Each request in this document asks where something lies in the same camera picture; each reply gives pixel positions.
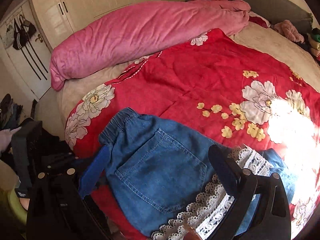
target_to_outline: beige mattress cover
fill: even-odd
[[[320,68],[313,57],[298,45],[272,29],[249,22],[240,33],[230,36],[238,44],[267,53],[285,63],[305,82],[320,92]],[[133,61],[102,69],[82,79],[71,79],[57,93],[58,107],[64,123],[76,104],[91,90],[118,77]]]

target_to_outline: brass door knob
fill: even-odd
[[[39,40],[40,42],[43,42],[43,38],[42,38],[42,36],[41,36],[41,34],[40,34],[40,33],[38,34],[38,38],[36,38],[36,40],[35,40],[35,41],[37,41],[37,40]]]

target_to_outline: black bag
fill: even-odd
[[[27,35],[28,35],[28,38],[30,39],[37,32],[36,27],[28,20],[23,19],[22,15],[19,16],[19,20],[20,20],[22,29],[23,29],[23,26],[28,27]]]
[[[13,47],[16,50],[21,49],[27,44],[29,40],[27,33],[23,28],[19,28],[16,19],[14,19],[14,42]]]

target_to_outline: floor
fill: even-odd
[[[56,92],[50,88],[36,105],[35,120],[43,122],[43,128],[64,140],[64,126],[60,118]]]

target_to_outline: pink blanket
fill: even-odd
[[[155,1],[111,12],[58,45],[50,62],[51,85],[183,43],[214,28],[241,31],[250,5],[241,0]]]

